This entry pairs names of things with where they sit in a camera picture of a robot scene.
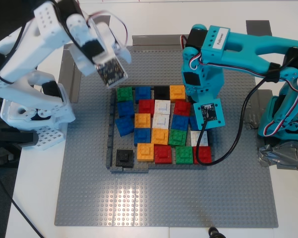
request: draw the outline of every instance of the circuit board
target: circuit board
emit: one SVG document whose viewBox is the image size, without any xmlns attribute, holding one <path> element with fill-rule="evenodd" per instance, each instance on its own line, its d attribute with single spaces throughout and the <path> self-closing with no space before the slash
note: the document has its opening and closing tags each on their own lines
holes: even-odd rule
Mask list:
<svg viewBox="0 0 298 238">
<path fill-rule="evenodd" d="M 127 78 L 126 72 L 121 67 L 117 58 L 99 65 L 97 67 L 97 72 L 108 88 L 115 86 Z"/>
<path fill-rule="evenodd" d="M 217 113 L 215 111 L 214 103 L 201 106 L 201 112 L 202 112 L 204 121 L 206 120 L 207 116 L 208 116 L 208 120 L 217 120 L 218 119 Z"/>
</svg>

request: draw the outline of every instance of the yellow lego brick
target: yellow lego brick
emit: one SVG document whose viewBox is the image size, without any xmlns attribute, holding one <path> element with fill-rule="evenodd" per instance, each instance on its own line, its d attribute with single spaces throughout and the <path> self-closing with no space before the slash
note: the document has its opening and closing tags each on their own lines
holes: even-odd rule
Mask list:
<svg viewBox="0 0 298 238">
<path fill-rule="evenodd" d="M 153 162 L 153 144 L 138 143 L 137 160 L 140 162 Z"/>
<path fill-rule="evenodd" d="M 153 128 L 151 143 L 155 145 L 167 145 L 168 144 L 168 129 Z"/>
<path fill-rule="evenodd" d="M 135 114 L 135 128 L 150 128 L 150 127 L 151 127 L 150 113 Z"/>
<path fill-rule="evenodd" d="M 170 101 L 185 101 L 185 87 L 184 85 L 170 85 Z"/>
</svg>

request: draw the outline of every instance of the white lego brick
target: white lego brick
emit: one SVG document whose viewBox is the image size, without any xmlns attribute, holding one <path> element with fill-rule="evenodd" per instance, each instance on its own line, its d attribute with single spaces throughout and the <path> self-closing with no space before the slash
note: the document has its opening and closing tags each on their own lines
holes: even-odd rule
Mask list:
<svg viewBox="0 0 298 238">
<path fill-rule="evenodd" d="M 169 129 L 170 115 L 165 114 L 153 114 L 153 128 Z"/>
<path fill-rule="evenodd" d="M 200 130 L 192 130 L 191 131 L 191 146 L 197 146 L 198 139 L 200 136 L 201 131 Z M 208 134 L 206 131 L 204 131 L 202 135 L 202 139 L 200 142 L 200 146 L 208 146 Z"/>
<path fill-rule="evenodd" d="M 170 115 L 170 100 L 155 100 L 154 113 Z"/>
</svg>

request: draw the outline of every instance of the white table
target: white table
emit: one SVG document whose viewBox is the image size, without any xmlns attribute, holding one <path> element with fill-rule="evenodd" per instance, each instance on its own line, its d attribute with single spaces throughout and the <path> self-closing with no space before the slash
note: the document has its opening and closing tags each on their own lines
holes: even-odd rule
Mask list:
<svg viewBox="0 0 298 238">
<path fill-rule="evenodd" d="M 270 20 L 274 36 L 298 40 L 298 1 L 271 2 L 169 2 L 169 3 L 81 3 L 87 13 L 106 9 L 118 15 L 130 35 L 188 34 L 195 23 L 231 28 L 246 34 L 246 20 Z M 50 55 L 39 70 L 58 79 L 62 49 Z M 282 63 L 282 57 L 265 59 Z M 280 85 L 266 83 L 277 95 Z M 56 227 L 55 210 L 65 142 L 46 151 L 22 150 L 13 198 L 47 238 L 208 238 L 206 228 L 155 227 Z M 276 229 L 221 229 L 227 238 L 298 237 L 298 172 L 270 168 L 279 227 Z M 7 238 L 32 238 L 36 234 L 11 206 Z"/>
</svg>

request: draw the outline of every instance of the label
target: label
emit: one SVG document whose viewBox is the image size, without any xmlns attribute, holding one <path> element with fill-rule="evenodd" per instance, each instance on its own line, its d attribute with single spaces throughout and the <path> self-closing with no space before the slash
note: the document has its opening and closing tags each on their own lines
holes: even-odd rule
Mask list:
<svg viewBox="0 0 298 238">
<path fill-rule="evenodd" d="M 217 37 L 215 38 L 215 42 L 213 44 L 213 49 L 221 50 L 223 48 L 226 36 L 228 34 L 227 28 L 220 28 Z"/>
</svg>

